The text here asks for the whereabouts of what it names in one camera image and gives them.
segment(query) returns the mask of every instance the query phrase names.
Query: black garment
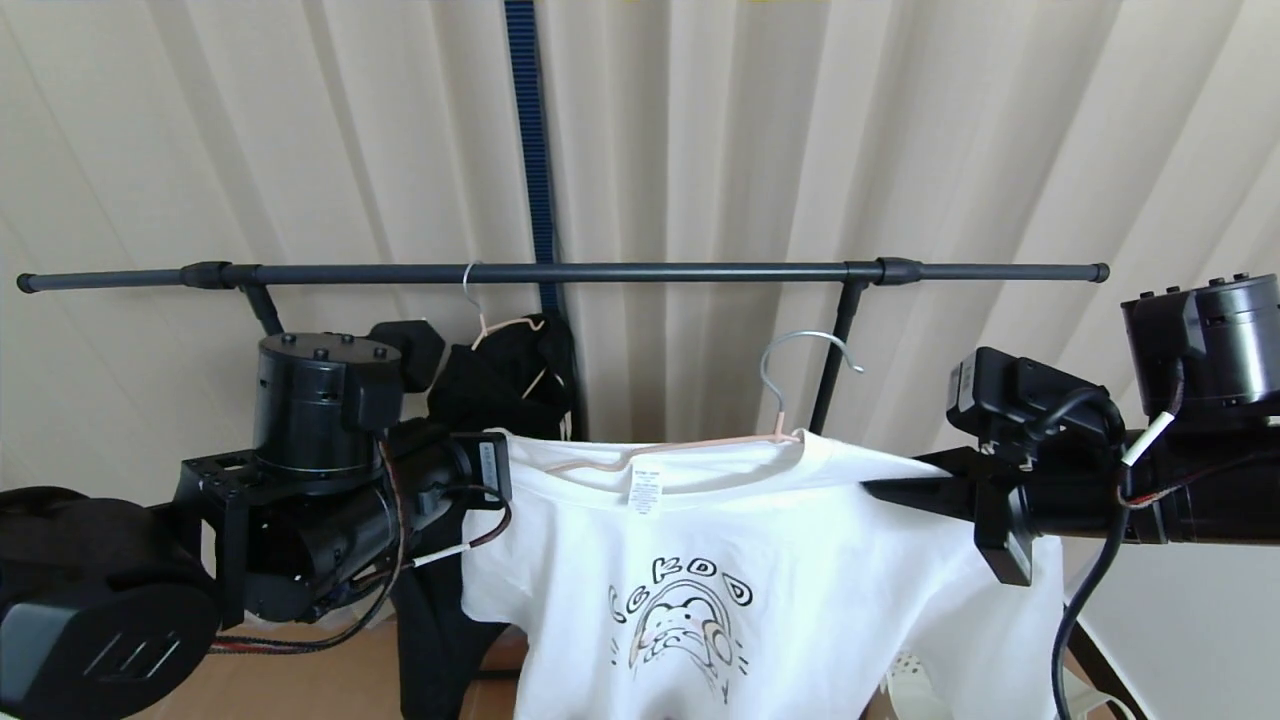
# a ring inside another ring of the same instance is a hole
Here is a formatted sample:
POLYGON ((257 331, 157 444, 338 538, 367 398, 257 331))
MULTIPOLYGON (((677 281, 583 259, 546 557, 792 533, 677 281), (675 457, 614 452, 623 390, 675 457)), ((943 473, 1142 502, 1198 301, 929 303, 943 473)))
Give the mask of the black garment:
MULTIPOLYGON (((561 420, 579 411, 573 336, 556 315, 529 315, 534 331, 515 324, 495 331, 471 350, 454 345, 428 396, 428 420, 398 430, 406 451, 430 433, 504 428, 515 434, 559 439, 561 420), (521 397, 538 375, 529 397, 521 397)), ((392 454, 398 455, 393 436, 392 454)), ((415 539, 415 552, 462 542, 465 509, 453 507, 415 539)), ((454 555, 402 575, 392 591, 398 615, 401 712, 412 720, 456 719, 467 685, 489 646, 507 629, 476 623, 462 612, 462 561, 454 555)))

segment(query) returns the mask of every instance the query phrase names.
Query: white wall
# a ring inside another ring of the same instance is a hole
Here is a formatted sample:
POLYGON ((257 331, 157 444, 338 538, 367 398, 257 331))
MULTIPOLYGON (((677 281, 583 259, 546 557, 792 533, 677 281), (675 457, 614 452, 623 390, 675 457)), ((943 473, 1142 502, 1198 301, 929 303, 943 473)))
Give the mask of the white wall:
MULTIPOLYGON (((833 437, 966 442, 941 397, 975 345, 1103 382, 1137 420, 1117 304, 1280 268, 1271 0, 559 1, 538 19, 566 260, 1112 264, 1103 286, 869 292, 852 334, 868 374, 841 380, 833 437)), ((3 5, 4 274, 527 261, 504 32, 492 1, 3 5)), ((234 293, 0 284, 4 482, 157 500, 179 459, 247 441, 257 328, 234 293)), ((535 307, 530 288, 479 295, 493 318, 535 307)), ((759 350, 829 327, 835 296, 571 290, 593 437, 764 427, 759 350)), ((300 329, 426 316, 461 340, 475 322, 457 288, 279 304, 300 329)), ((772 364, 795 416, 823 352, 799 342, 772 364)), ((1238 571, 1270 557, 1121 555, 1088 621, 1158 717, 1221 694, 1211 655, 1266 660, 1261 607, 1206 620, 1198 603, 1270 597, 1266 575, 1238 571), (1153 574, 1165 565, 1180 573, 1153 574), (1134 630, 1148 623, 1198 652, 1169 662, 1134 630)), ((1234 702, 1261 711, 1268 678, 1249 667, 1234 702)))

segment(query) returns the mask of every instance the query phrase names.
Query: neckline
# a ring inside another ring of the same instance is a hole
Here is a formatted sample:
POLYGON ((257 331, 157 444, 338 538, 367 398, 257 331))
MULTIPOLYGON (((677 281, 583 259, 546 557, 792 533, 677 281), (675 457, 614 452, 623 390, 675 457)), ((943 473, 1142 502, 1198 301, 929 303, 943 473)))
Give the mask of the neckline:
MULTIPOLYGON (((796 443, 776 445, 768 441, 750 441, 653 455, 653 459, 662 462, 664 473, 673 474, 678 473, 681 466, 705 468, 709 461, 718 457, 728 457, 736 462, 750 462, 751 465, 749 471, 735 474, 742 477, 741 482, 732 482, 728 487, 687 491, 677 488, 672 492, 663 492, 662 511, 689 510, 765 492, 812 486, 812 482, 803 480, 812 478, 817 470, 826 465, 832 455, 833 442, 808 432, 803 432, 801 438, 801 442, 796 443), (759 475, 765 468, 783 461, 787 455, 796 457, 774 473, 759 475)), ((611 462, 617 460, 622 452, 649 445, 564 442, 509 436, 511 482, 521 491, 559 502, 622 512, 627 510, 627 493, 631 486, 630 466, 616 473, 581 468, 557 474, 548 473, 544 468, 582 457, 611 462)))

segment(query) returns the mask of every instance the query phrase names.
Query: clothes hanger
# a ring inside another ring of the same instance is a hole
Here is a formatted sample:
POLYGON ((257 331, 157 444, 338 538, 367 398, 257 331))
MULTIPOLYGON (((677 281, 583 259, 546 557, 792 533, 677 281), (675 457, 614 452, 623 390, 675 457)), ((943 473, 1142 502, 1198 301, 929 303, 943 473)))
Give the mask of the clothes hanger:
MULTIPOLYGON (((467 299, 467 302, 475 305, 476 313, 480 314, 480 334, 476 336, 475 342, 471 343, 471 350, 476 350, 477 347, 480 347, 480 343, 484 341, 484 338, 489 337, 489 334, 495 331, 500 331, 502 328, 525 324, 529 325, 529 328, 532 329, 534 332, 543 329, 543 325, 547 324, 545 322, 535 323, 529 318, 516 318, 513 320, 506 320, 498 323, 497 325, 490 325, 488 320, 484 319, 484 307, 480 306, 480 302, 475 297, 471 297, 471 288, 467 287, 467 279, 471 277, 471 269, 479 264, 480 260, 472 260, 470 264, 467 264, 467 269, 462 270, 462 295, 463 297, 467 299)), ((529 393, 534 392, 534 388, 538 387, 538 383, 540 383, 545 375, 547 375, 547 368, 543 368, 543 372, 538 373, 538 377, 534 378, 534 382, 529 383, 529 387, 525 388, 525 392, 520 395, 521 400, 529 397, 529 393)))
POLYGON ((838 337, 831 333, 824 333, 822 331, 795 331, 776 338, 773 342, 771 342, 764 347, 764 352, 760 355, 760 382, 764 383, 764 387, 768 388, 768 391, 773 393, 773 397, 776 397, 778 401, 778 416, 773 421, 772 433, 759 434, 759 436, 704 439, 698 442, 664 442, 659 445, 650 445, 646 447, 632 450, 630 452, 623 454, 622 457, 620 457, 613 462, 591 462, 589 460, 575 460, 573 462, 564 462, 562 465, 556 465, 554 468, 550 468, 547 471, 561 473, 566 470, 576 470, 580 468, 593 468, 608 473, 617 473, 620 470, 626 469, 626 466, 631 464, 631 460, 635 459, 636 456, 650 455, 654 452, 667 452, 668 450, 694 450, 696 447, 717 447, 722 445, 737 445, 744 442, 758 442, 758 441, 768 441, 778 443, 801 442, 803 438, 797 436, 799 430, 791 434, 785 434, 782 432, 782 424, 786 421, 786 407, 787 407, 786 398, 782 396, 782 391, 778 388, 778 386, 773 384, 773 380, 769 379, 769 354, 773 352, 773 350, 777 346, 782 345, 783 342, 801 336, 820 337, 831 342, 832 345, 838 347, 840 352, 845 356, 845 364, 847 364, 850 368, 852 368, 859 373, 867 372, 860 365, 854 364, 854 354, 849 350, 849 346, 845 345, 845 342, 841 341, 838 337))

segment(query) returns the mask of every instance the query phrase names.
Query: horizontal bar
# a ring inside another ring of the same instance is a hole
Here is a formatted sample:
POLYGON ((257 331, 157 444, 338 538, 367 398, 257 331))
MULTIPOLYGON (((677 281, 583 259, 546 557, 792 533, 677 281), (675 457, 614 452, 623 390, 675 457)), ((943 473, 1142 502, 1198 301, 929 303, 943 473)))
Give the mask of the horizontal bar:
MULTIPOLYGON (((23 274, 23 292, 45 290, 178 286, 219 288, 244 284, 457 284, 467 265, 233 265, 196 263, 170 270, 23 274)), ((851 282, 906 284, 936 281, 1102 282, 1108 269, 1093 265, 927 264, 900 258, 849 263, 564 263, 475 264, 467 282, 635 283, 635 282, 851 282)))

